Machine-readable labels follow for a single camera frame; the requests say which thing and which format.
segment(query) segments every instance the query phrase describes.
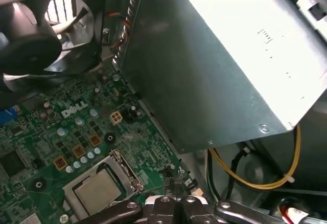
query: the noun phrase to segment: metal psu casing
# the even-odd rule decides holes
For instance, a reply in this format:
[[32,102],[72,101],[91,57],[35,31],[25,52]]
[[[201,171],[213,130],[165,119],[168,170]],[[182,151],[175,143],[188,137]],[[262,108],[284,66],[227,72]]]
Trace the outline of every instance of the metal psu casing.
[[129,15],[115,61],[181,153],[290,131],[327,87],[327,50],[287,0],[140,0]]

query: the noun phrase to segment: green circuit board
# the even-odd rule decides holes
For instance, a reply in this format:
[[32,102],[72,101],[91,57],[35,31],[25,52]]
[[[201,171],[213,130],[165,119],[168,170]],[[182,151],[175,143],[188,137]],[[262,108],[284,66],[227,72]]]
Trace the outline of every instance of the green circuit board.
[[[63,187],[115,149],[143,190],[162,186],[167,165],[179,174],[179,159],[113,67],[64,82],[15,108],[17,119],[0,128],[1,224],[60,223],[63,214],[73,215],[64,208]],[[122,121],[118,117],[114,125],[110,115],[117,111]],[[126,193],[118,187],[121,200]],[[134,198],[145,200],[141,194]]]

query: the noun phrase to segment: dell logo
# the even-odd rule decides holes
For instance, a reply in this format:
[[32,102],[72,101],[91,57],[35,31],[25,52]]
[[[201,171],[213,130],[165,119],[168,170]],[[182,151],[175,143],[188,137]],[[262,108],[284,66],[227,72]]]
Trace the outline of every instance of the dell logo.
[[83,101],[81,101],[79,104],[75,104],[69,109],[63,110],[61,114],[64,118],[68,118],[71,114],[75,114],[78,110],[84,109],[86,107],[88,107],[88,104],[85,104]]

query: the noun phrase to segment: yellow wire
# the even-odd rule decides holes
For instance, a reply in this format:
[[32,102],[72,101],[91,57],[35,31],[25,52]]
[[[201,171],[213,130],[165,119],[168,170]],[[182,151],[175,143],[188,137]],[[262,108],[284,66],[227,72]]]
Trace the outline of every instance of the yellow wire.
[[[287,176],[292,176],[296,167],[297,167],[297,163],[298,160],[300,158],[300,150],[301,150],[301,131],[300,131],[300,126],[297,125],[297,134],[296,134],[296,141],[295,141],[295,149],[294,149],[294,157],[293,157],[293,162],[292,165],[289,169],[289,171],[287,172]],[[222,161],[222,159],[220,158],[220,156],[216,153],[216,151],[214,149],[210,149],[210,152],[212,154],[212,156],[215,158],[215,160],[224,168],[224,170],[233,178],[235,178],[236,180],[242,182],[243,184],[255,188],[255,189],[259,189],[259,190],[272,190],[275,188],[278,188],[280,186],[282,186],[284,183],[286,183],[288,181],[287,177],[284,176],[283,178],[281,178],[279,181],[274,182],[274,183],[269,183],[269,184],[252,184],[250,182],[245,181],[244,179],[240,178],[238,175],[236,175],[234,172],[232,172],[230,170],[230,168]]]

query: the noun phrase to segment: fan grille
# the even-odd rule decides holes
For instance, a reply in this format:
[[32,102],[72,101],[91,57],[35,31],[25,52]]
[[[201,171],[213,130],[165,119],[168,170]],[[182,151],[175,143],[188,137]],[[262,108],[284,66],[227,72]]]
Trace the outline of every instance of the fan grille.
[[73,18],[72,0],[51,0],[45,13],[46,20],[62,23]]

